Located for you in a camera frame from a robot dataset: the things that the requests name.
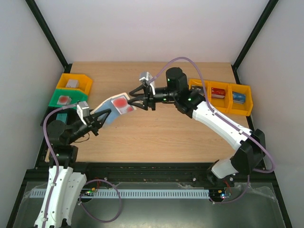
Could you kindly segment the white card holder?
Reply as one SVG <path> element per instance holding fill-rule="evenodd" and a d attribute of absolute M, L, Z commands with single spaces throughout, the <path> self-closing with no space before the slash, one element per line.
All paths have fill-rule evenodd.
<path fill-rule="evenodd" d="M 110 109 L 111 113 L 105 120 L 106 125 L 110 125 L 115 119 L 123 114 L 136 111 L 136 107 L 128 104 L 130 100 L 127 93 L 120 93 L 104 100 L 97 108 L 91 111 L 91 115 Z"/>

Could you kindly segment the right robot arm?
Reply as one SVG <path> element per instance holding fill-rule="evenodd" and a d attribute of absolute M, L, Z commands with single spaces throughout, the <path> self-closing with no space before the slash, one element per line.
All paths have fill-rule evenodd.
<path fill-rule="evenodd" d="M 190 90 L 187 76 L 179 67 L 166 71 L 166 87 L 156 88 L 149 72 L 141 74 L 141 85 L 132 90 L 129 104 L 143 110 L 155 110 L 156 103 L 174 104 L 179 112 L 187 115 L 216 132 L 235 150 L 234 155 L 211 166 L 207 174 L 208 183 L 218 186 L 225 177 L 241 173 L 249 175 L 265 156 L 265 134 L 257 129 L 243 127 L 207 103 L 199 92 Z"/>

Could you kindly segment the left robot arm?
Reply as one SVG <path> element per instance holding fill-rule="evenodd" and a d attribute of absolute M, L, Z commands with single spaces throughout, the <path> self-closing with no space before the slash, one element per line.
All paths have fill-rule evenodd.
<path fill-rule="evenodd" d="M 43 122 L 45 141 L 49 148 L 49 169 L 44 201 L 34 222 L 36 228 L 71 226 L 76 202 L 87 180 L 84 173 L 73 171 L 78 148 L 72 143 L 89 132 L 98 135 L 98 130 L 111 113 L 111 109 L 105 109 L 71 125 L 60 120 L 48 122 L 53 114 L 62 110 L 63 107 L 51 111 Z"/>

